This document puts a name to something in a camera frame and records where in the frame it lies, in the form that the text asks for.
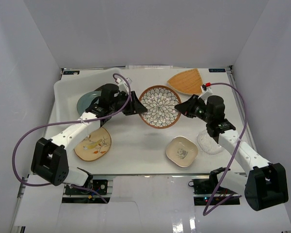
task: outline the small square dish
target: small square dish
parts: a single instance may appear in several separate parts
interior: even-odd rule
[[[198,155],[197,146],[189,139],[175,137],[166,147],[167,157],[180,167],[188,167]]]

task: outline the blue plate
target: blue plate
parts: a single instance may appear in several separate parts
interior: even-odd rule
[[[83,95],[77,103],[77,111],[79,115],[81,116],[85,112],[85,110],[89,107],[91,102],[100,95],[101,95],[101,91],[91,91]]]

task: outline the blue label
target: blue label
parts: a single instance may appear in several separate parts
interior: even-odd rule
[[[210,73],[225,73],[225,69],[209,69]]]

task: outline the patterned ceramic plate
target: patterned ceramic plate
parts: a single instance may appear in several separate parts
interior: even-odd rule
[[[94,161],[105,155],[110,147],[111,136],[106,129],[100,127],[81,141],[74,148],[74,152],[82,160]]]
[[[157,85],[146,89],[139,101],[147,108],[147,112],[140,114],[141,119],[156,129],[165,129],[174,125],[181,113],[175,105],[181,103],[178,94],[167,86]]]

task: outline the triangular wooden plate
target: triangular wooden plate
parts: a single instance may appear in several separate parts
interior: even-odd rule
[[[182,94],[199,95],[202,93],[200,86],[203,84],[203,80],[198,69],[190,69],[176,74],[167,83]]]

